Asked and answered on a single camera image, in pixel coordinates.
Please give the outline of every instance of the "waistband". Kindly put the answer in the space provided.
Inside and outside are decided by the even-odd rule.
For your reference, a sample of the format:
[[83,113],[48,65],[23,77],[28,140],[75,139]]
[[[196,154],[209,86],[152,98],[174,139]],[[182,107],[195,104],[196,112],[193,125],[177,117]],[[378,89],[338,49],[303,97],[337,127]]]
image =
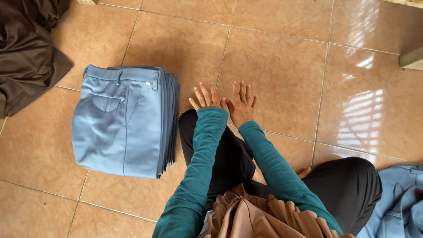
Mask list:
[[125,69],[103,69],[89,64],[82,73],[82,77],[91,76],[98,79],[116,81],[120,84],[121,80],[135,80],[153,83],[153,89],[157,90],[159,79],[159,70],[142,68]]

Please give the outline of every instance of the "dark brown cloth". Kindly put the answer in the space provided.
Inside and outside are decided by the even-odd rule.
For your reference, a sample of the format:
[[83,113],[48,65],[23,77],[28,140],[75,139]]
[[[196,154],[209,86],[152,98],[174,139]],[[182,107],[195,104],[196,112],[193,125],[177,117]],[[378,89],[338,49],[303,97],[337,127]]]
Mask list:
[[50,31],[69,0],[0,0],[0,118],[12,116],[72,68]]

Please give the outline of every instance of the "pocket flap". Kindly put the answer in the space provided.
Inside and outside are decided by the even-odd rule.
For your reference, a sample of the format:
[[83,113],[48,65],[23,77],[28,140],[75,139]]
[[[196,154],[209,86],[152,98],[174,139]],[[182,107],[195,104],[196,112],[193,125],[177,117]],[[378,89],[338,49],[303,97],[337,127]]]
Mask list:
[[120,98],[93,95],[91,103],[103,112],[113,111],[121,102]]

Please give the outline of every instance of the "black pants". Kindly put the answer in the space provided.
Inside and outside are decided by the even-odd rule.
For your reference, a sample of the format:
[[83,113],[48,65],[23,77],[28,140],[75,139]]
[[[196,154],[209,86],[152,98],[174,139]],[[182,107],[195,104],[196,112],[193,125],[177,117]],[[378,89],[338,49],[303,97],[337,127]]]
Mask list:
[[[179,134],[187,166],[194,154],[192,138],[197,119],[194,109],[179,118]],[[267,185],[251,180],[254,172],[252,152],[226,127],[216,151],[207,210],[212,209],[219,194],[223,195],[240,183],[250,195],[267,199],[271,191]],[[302,180],[323,202],[342,231],[354,236],[365,226],[382,195],[382,184],[373,164],[358,157],[325,162]]]

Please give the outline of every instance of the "orange tile floor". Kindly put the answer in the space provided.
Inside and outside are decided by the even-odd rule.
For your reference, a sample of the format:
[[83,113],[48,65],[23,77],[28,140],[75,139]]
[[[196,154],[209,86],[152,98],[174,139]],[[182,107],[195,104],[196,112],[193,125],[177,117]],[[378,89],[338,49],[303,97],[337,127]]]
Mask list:
[[200,81],[227,96],[233,80],[250,83],[257,122],[296,171],[348,156],[377,169],[423,163],[423,72],[398,67],[399,54],[423,45],[423,9],[381,0],[72,1],[52,35],[73,69],[0,119],[0,237],[151,237],[182,180],[180,141],[159,180],[75,164],[71,117],[88,64],[164,64],[179,76],[180,112]]

